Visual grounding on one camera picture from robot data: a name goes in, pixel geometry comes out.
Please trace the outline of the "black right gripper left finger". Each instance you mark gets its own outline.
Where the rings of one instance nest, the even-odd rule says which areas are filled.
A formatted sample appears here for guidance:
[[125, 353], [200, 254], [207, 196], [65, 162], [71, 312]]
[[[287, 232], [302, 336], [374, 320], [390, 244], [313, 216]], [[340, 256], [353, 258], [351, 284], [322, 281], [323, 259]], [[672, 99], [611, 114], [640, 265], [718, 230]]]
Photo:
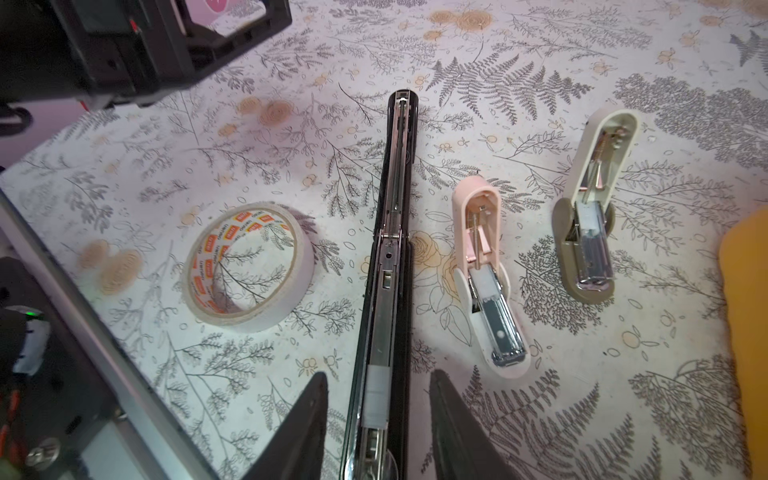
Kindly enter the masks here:
[[318, 372], [243, 479], [320, 480], [327, 414], [327, 376]]

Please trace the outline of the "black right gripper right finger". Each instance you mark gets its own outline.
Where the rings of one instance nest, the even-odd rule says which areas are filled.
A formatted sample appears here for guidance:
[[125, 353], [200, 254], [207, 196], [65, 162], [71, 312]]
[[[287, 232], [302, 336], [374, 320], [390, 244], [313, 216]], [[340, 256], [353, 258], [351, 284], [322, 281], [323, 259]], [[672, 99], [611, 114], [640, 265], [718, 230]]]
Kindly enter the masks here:
[[430, 375], [429, 398], [437, 479], [517, 479], [443, 370]]

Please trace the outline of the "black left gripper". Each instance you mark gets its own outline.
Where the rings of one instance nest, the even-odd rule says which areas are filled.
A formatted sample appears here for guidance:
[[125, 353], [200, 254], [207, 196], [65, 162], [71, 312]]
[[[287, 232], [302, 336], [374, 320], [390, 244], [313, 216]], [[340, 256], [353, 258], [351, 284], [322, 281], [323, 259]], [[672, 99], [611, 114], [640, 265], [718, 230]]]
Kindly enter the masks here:
[[292, 23], [287, 1], [228, 35], [197, 24], [185, 1], [4, 1], [1, 101], [76, 98], [90, 108], [151, 104]]

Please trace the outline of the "staple strip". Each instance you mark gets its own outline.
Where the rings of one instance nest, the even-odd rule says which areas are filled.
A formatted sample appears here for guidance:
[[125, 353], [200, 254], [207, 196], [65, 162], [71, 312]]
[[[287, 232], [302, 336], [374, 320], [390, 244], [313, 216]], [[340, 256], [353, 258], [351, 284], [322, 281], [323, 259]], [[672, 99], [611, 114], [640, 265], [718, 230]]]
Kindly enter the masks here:
[[388, 366], [369, 364], [363, 395], [361, 425], [386, 430], [389, 422], [392, 371]]

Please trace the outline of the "pink white stapler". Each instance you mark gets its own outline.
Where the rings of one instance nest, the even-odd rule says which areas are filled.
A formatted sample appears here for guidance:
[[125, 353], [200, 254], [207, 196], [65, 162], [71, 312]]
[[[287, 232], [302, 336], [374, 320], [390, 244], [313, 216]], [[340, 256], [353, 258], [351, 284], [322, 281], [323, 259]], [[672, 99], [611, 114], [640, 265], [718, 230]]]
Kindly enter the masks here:
[[451, 201], [453, 279], [476, 350], [499, 377], [521, 378], [531, 357], [522, 323], [510, 306], [509, 275], [501, 263], [501, 194], [485, 178], [471, 176], [457, 184]]

